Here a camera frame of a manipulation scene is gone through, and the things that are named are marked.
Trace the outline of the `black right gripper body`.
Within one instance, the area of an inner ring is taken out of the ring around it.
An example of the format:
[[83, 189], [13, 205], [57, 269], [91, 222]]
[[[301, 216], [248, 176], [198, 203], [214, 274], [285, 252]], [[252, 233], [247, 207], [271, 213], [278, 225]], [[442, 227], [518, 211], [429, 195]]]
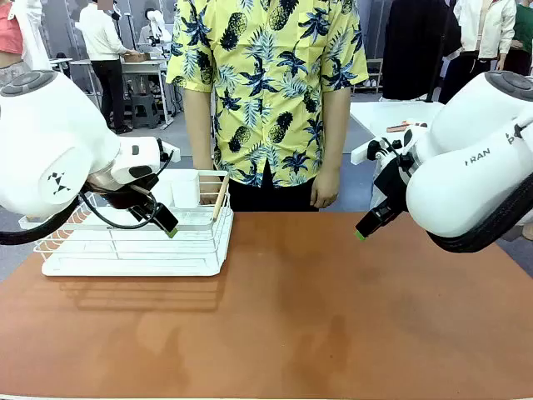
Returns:
[[407, 211], [406, 189], [413, 164], [411, 155], [399, 155], [390, 160], [377, 176], [376, 188], [383, 196], [377, 204], [381, 217], [396, 218]]

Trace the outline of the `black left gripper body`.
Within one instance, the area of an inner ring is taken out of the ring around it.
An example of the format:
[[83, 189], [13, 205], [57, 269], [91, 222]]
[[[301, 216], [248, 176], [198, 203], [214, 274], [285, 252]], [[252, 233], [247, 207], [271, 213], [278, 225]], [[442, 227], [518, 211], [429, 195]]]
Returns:
[[103, 198], [114, 208], [127, 210], [138, 222], [152, 222], [160, 208], [152, 193], [158, 182], [159, 177], [150, 174], [116, 192], [105, 192]]

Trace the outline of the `person's right hand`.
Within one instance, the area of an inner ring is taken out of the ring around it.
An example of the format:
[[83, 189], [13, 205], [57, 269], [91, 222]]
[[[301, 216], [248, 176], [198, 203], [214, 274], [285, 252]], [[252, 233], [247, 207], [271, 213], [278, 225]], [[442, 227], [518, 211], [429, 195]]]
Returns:
[[209, 170], [208, 175], [201, 175], [199, 177], [201, 205], [215, 204], [222, 186], [222, 178], [217, 175], [211, 175], [210, 173], [213, 173], [213, 170]]

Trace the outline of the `person's left hand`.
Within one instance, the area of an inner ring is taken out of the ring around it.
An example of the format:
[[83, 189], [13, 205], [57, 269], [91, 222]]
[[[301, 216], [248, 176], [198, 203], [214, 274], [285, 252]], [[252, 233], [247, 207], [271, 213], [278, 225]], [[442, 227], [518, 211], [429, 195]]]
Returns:
[[313, 181], [310, 205], [316, 209], [331, 206], [336, 201], [339, 190], [340, 168], [323, 167]]

